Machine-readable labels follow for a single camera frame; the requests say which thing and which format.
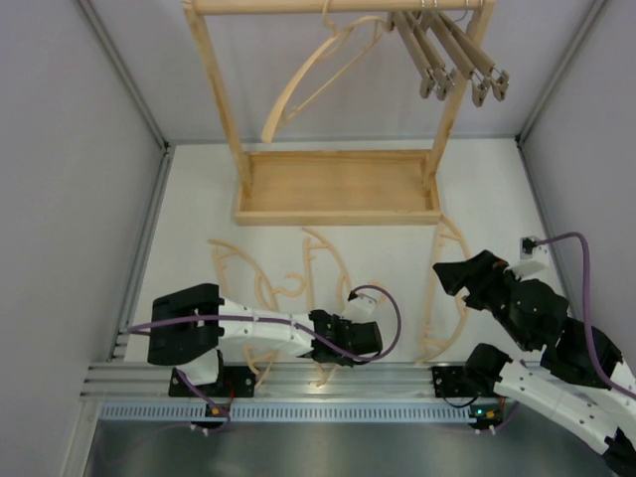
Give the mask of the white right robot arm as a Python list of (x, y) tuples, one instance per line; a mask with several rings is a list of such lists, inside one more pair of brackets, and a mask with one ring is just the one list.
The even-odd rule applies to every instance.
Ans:
[(582, 440), (618, 476), (635, 473), (635, 378), (600, 330), (568, 316), (568, 301), (535, 277), (550, 263), (540, 246), (515, 264), (483, 250), (433, 270), (445, 293), (468, 293), (465, 305), (487, 311), (518, 348), (538, 351), (552, 375), (539, 377), (491, 344), (477, 345), (462, 371), (477, 395), (511, 398)]

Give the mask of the aluminium mounting rail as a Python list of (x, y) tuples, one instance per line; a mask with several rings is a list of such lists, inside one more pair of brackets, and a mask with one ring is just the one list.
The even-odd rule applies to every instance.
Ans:
[[(98, 400), (163, 400), (171, 370), (142, 363), (95, 363), (79, 396)], [(254, 392), (261, 401), (416, 401), (434, 399), (432, 367), (375, 363), (341, 368), (322, 387), (311, 364), (277, 363)]]

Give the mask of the taupe clip hanger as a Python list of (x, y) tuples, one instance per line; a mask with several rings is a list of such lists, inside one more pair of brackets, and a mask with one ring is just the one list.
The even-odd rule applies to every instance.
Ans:
[(427, 79), (420, 88), (420, 95), (428, 98), (433, 92), (438, 100), (444, 101), (453, 91), (455, 82), (453, 75), (446, 69), (444, 59), (426, 35), (427, 27), (423, 23), (424, 12), (406, 12), (404, 15), (410, 23), (411, 32), (425, 59)]
[(397, 30), (399, 36), (406, 47), (410, 58), (420, 74), (421, 82), (420, 87), (423, 86), (423, 82), (427, 79), (426, 71), (425, 71), (425, 59), (423, 57), (423, 53), (419, 48), (410, 28), (409, 21), (405, 18), (406, 12), (390, 12), (389, 14), (389, 24), (392, 30)]
[(423, 18), (461, 76), (472, 83), (472, 102), (481, 107), (493, 83), (494, 61), (445, 13), (431, 11)]

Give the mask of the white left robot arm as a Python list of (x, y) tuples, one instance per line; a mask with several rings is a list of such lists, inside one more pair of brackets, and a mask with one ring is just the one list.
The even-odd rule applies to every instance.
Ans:
[(202, 396), (224, 387), (222, 348), (249, 346), (290, 357), (353, 367), (383, 351), (375, 322), (314, 309), (284, 314), (252, 309), (203, 283), (155, 299), (147, 362), (181, 371)]

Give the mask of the wooden hanger rack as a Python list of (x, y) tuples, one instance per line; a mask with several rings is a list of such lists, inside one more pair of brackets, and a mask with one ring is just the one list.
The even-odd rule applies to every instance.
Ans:
[[(199, 50), (238, 174), (234, 218), (242, 226), (430, 225), (442, 215), (436, 173), (461, 102), (472, 93), (427, 27), (426, 35), (453, 75), (455, 87), (428, 149), (290, 150), (242, 147), (207, 21), (212, 16), (305, 14), (321, 17), (324, 1), (187, 1), (183, 11)], [(331, 1), (339, 27), (365, 15), (439, 10), (457, 20), (480, 46), (494, 10), (491, 1)]]

